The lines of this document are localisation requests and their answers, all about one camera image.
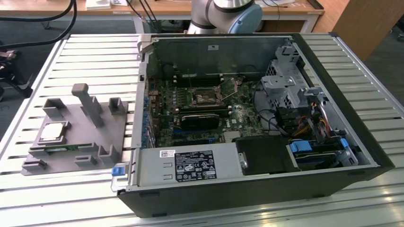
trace black side panel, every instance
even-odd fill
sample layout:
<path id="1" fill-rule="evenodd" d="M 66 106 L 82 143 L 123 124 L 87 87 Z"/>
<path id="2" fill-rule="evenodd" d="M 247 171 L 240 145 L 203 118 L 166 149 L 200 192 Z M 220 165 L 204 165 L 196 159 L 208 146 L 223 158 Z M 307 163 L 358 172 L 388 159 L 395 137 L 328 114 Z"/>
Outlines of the black side panel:
<path id="1" fill-rule="evenodd" d="M 150 218 L 330 196 L 380 171 L 374 168 L 358 174 L 344 171 L 147 191 L 152 196 L 120 192 L 119 198 L 136 216 Z"/>
<path id="2" fill-rule="evenodd" d="M 386 168 L 386 171 L 391 170 L 395 168 L 395 165 L 384 153 L 383 148 L 380 147 L 372 133 L 370 132 L 366 124 L 360 120 L 360 117 L 350 104 L 346 96 L 342 93 L 342 90 L 339 89 L 332 77 L 330 76 L 326 68 L 323 67 L 323 64 L 320 63 L 314 51 L 310 48 L 310 45 L 304 41 L 302 35 L 296 33 L 294 35 L 294 39 L 296 41 L 296 44 L 300 47 L 300 50 L 304 53 L 304 56 L 308 59 L 308 64 L 312 66 L 315 73 L 319 76 L 320 81 L 323 82 L 327 91 L 331 94 L 331 97 L 335 101 L 335 104 L 339 106 L 356 134 L 363 141 L 364 146 L 367 147 L 368 152 L 371 153 L 375 161 L 378 162 L 379 165 L 382 165 Z"/>

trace black cable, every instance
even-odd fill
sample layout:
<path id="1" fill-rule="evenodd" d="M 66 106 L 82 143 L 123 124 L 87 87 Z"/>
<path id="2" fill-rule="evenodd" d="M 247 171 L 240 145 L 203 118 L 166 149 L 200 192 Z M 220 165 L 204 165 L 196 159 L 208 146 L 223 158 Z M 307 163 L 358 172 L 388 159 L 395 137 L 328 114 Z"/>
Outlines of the black cable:
<path id="1" fill-rule="evenodd" d="M 252 106 L 254 106 L 254 110 L 255 111 L 258 111 L 258 108 L 256 108 L 256 106 L 255 106 L 255 95 L 256 95 L 256 92 L 258 92 L 258 87 L 259 87 L 259 85 L 262 84 L 262 80 L 258 82 L 258 85 L 256 85 L 256 87 L 255 87 L 255 90 L 254 90 L 254 93 L 252 93 Z M 280 133 L 284 135 L 284 136 L 291 136 L 286 131 L 284 131 L 284 129 L 278 125 L 278 124 L 275 124 L 274 122 L 271 122 L 267 118 L 264 118 L 264 116 L 262 115 L 262 112 L 263 111 L 270 111 L 271 113 L 275 113 L 275 111 L 274 110 L 270 110 L 270 109 L 263 109 L 263 110 L 260 110 L 260 111 L 258 111 L 258 114 L 259 114 L 259 116 L 260 116 L 260 118 L 264 120 L 264 121 L 267 121 L 279 131 L 280 131 Z"/>
<path id="2" fill-rule="evenodd" d="M 127 3 L 128 3 L 128 6 L 131 7 L 131 9 L 134 10 L 136 16 L 139 17 L 139 19 L 143 21 L 143 16 L 142 16 L 142 14 L 138 12 L 138 10 L 135 9 L 135 7 L 132 6 L 132 4 L 130 3 L 128 0 L 127 0 Z M 151 26 L 151 28 L 152 28 L 155 31 L 158 31 L 156 28 L 155 28 L 155 26 L 154 26 L 147 20 L 144 20 L 144 21 L 146 21 L 146 23 Z"/>
<path id="3" fill-rule="evenodd" d="M 152 10 L 152 8 L 151 8 L 151 6 L 150 6 L 150 3 L 147 2 L 147 0 L 144 0 L 144 2 L 146 2 L 147 7 L 150 8 L 151 13 L 152 13 L 155 22 L 156 22 L 156 24 L 158 24 L 158 28 L 160 29 L 159 21 L 158 21 L 158 18 L 156 18 L 156 16 L 155 16 L 154 10 Z"/>
<path id="4" fill-rule="evenodd" d="M 0 17 L 0 21 L 20 21 L 20 22 L 46 22 L 46 21 L 52 21 L 56 20 L 59 18 L 62 18 L 64 15 L 68 14 L 68 12 L 71 11 L 71 8 L 74 6 L 74 1 L 71 0 L 70 6 L 67 7 L 67 9 L 59 14 L 55 15 L 52 17 L 46 17 L 46 18 L 15 18 L 15 17 Z"/>
<path id="5" fill-rule="evenodd" d="M 132 6 L 132 4 L 130 3 L 128 0 L 127 0 L 127 3 L 128 3 L 128 5 L 130 5 L 130 7 L 132 8 L 132 10 L 134 10 L 136 16 L 142 19 L 143 17 L 142 17 L 142 15 L 140 15 L 140 13 L 136 11 L 136 9 L 134 8 L 134 6 Z"/>
<path id="6" fill-rule="evenodd" d="M 259 115 L 260 115 L 262 119 L 263 119 L 264 121 L 267 121 L 268 124 L 271 124 L 271 125 L 279 130 L 279 132 L 280 132 L 284 136 L 288 136 L 288 137 L 290 137 L 290 136 L 291 136 L 290 133 L 287 133 L 286 130 L 284 130 L 278 124 L 275 124 L 274 122 L 271 122 L 271 119 L 268 120 L 267 118 L 263 117 L 263 115 L 262 115 L 262 112 L 263 112 L 263 111 L 270 111 L 270 112 L 272 112 L 274 110 L 263 109 L 263 110 L 259 111 Z"/>
<path id="7" fill-rule="evenodd" d="M 78 2 L 76 2 L 76 0 L 72 0 L 72 2 L 74 2 L 74 16 L 71 18 L 70 26 L 55 39 L 48 40 L 48 41 L 42 41 L 42 42 L 8 44 L 8 45 L 0 46 L 0 49 L 14 49 L 14 48 L 20 48 L 20 47 L 27 47 L 27 46 L 42 46 L 42 45 L 48 45 L 48 44 L 56 43 L 59 40 L 62 40 L 64 38 L 64 36 L 70 33 L 70 31 L 75 25 L 76 18 L 78 18 Z"/>
<path id="8" fill-rule="evenodd" d="M 263 0 L 264 4 L 270 7 L 276 7 L 278 8 L 278 21 L 276 21 L 276 24 L 275 24 L 275 32 L 278 32 L 278 24 L 279 24 L 279 21 L 280 21 L 280 10 L 279 8 L 288 8 L 288 6 L 279 6 L 278 3 L 274 1 L 274 0 L 270 0 L 276 6 L 272 6 L 270 5 L 266 0 Z"/>
<path id="9" fill-rule="evenodd" d="M 156 32 L 159 32 L 159 30 L 158 30 L 156 27 L 155 27 L 155 26 L 156 26 L 155 21 L 154 21 L 151 15 L 150 15 L 150 13 L 148 13 L 146 7 L 144 7 L 143 1 L 139 0 L 139 2 L 140 2 L 140 5 L 142 5 L 142 7 L 143 7 L 143 9 L 144 9 L 144 12 L 146 12 L 146 14 L 147 14 L 147 17 L 150 18 L 150 21 L 151 21 L 152 24 L 154 24 L 152 28 L 154 28 L 154 30 L 155 30 Z"/>

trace barcode sticker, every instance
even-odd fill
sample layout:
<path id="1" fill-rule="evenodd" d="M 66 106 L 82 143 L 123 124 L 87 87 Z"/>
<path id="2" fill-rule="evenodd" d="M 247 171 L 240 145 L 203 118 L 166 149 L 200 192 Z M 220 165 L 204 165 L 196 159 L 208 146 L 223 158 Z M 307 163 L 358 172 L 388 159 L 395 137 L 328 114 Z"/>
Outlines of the barcode sticker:
<path id="1" fill-rule="evenodd" d="M 176 153 L 176 150 L 162 150 L 160 157 L 174 157 L 175 153 Z"/>

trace wooden desk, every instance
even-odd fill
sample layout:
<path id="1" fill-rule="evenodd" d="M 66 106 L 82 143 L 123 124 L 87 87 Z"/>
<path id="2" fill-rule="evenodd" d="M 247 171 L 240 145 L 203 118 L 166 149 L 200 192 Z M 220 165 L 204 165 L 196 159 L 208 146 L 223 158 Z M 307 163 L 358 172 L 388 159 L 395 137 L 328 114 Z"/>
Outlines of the wooden desk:
<path id="1" fill-rule="evenodd" d="M 336 32 L 364 61 L 404 14 L 404 0 L 318 0 L 326 13 L 314 32 Z"/>
<path id="2" fill-rule="evenodd" d="M 112 6 L 111 9 L 86 10 L 86 0 L 78 0 L 79 16 L 83 20 L 130 19 L 135 22 L 136 32 L 144 33 L 143 23 L 130 7 Z M 160 20 L 191 20 L 191 2 L 171 0 L 148 0 L 154 13 Z M 59 14 L 68 6 L 70 0 L 0 0 L 0 15 L 18 17 L 39 17 Z M 140 14 L 146 15 L 140 3 L 132 0 L 132 5 Z M 298 0 L 280 8 L 282 21 L 304 21 L 300 32 L 311 32 L 324 10 L 315 9 L 307 0 Z M 263 20 L 278 20 L 278 8 L 264 7 Z"/>

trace power cable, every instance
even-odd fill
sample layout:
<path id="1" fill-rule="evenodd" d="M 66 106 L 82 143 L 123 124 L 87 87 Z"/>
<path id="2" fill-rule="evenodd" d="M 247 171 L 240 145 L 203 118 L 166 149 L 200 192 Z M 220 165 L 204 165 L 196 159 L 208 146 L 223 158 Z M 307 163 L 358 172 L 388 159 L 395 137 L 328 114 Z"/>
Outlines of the power cable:
<path id="1" fill-rule="evenodd" d="M 270 7 L 276 7 L 278 9 L 278 21 L 276 21 L 276 24 L 275 24 L 275 32 L 278 32 L 278 24 L 279 24 L 279 21 L 280 21 L 280 10 L 279 8 L 288 8 L 288 6 L 279 6 L 278 3 L 274 1 L 274 0 L 270 0 L 276 6 L 272 6 L 270 5 L 266 0 L 263 0 L 264 4 Z"/>
<path id="2" fill-rule="evenodd" d="M 132 6 L 132 4 L 130 3 L 128 0 L 127 0 L 127 3 L 128 3 L 128 6 L 131 7 L 132 11 L 135 12 L 136 16 L 139 17 L 139 19 L 140 19 L 144 23 L 147 23 L 147 24 L 151 26 L 151 28 L 158 32 L 158 29 L 155 28 L 155 25 L 151 24 L 151 23 L 147 21 L 147 19 L 143 18 L 142 14 L 138 12 L 138 10 L 135 9 L 135 7 Z"/>
<path id="3" fill-rule="evenodd" d="M 52 21 L 59 18 L 62 18 L 64 15 L 68 14 L 71 11 L 71 8 L 74 6 L 74 0 L 71 0 L 71 3 L 67 7 L 67 9 L 59 14 L 52 17 L 46 17 L 46 18 L 16 18 L 16 17 L 0 17 L 0 21 L 19 21 L 19 22 L 46 22 L 46 21 Z"/>
<path id="4" fill-rule="evenodd" d="M 150 15 L 150 13 L 148 13 L 148 10 L 147 10 L 147 9 L 146 9 L 146 7 L 144 7 L 143 1 L 142 1 L 142 0 L 139 0 L 139 2 L 140 2 L 140 5 L 142 5 L 142 7 L 143 7 L 143 9 L 144 9 L 144 12 L 146 12 L 146 14 L 147 14 L 147 17 L 150 18 L 150 21 L 151 21 L 151 22 L 152 22 L 152 24 L 154 24 L 154 29 L 155 29 L 155 31 L 156 31 L 156 32 L 159 32 L 159 30 L 158 30 L 158 26 L 156 26 L 156 24 L 158 24 L 159 22 L 158 22 L 158 20 L 156 20 L 156 21 L 154 21 L 154 19 L 152 19 L 151 15 Z"/>
<path id="5" fill-rule="evenodd" d="M 150 6 L 150 3 L 147 2 L 147 0 L 144 0 L 144 2 L 146 2 L 147 7 L 150 8 L 151 13 L 152 13 L 155 22 L 156 22 L 156 24 L 158 24 L 158 28 L 160 29 L 159 21 L 158 21 L 156 15 L 155 15 L 155 13 L 154 13 L 154 10 L 152 10 L 152 8 L 151 8 L 151 6 Z"/>
<path id="6" fill-rule="evenodd" d="M 76 0 L 71 0 L 74 2 L 74 16 L 71 18 L 71 23 L 70 26 L 67 27 L 67 29 L 63 31 L 63 33 L 52 40 L 48 41 L 42 41 L 42 42 L 31 42 L 31 43 L 20 43 L 20 44 L 8 44 L 8 45 L 3 45 L 0 46 L 0 49 L 14 49 L 14 48 L 20 48 L 20 47 L 27 47 L 27 46 L 42 46 L 42 45 L 48 45 L 52 43 L 56 43 L 59 40 L 62 40 L 64 38 L 64 36 L 70 33 L 75 22 L 76 22 L 76 18 L 78 18 L 78 2 Z"/>

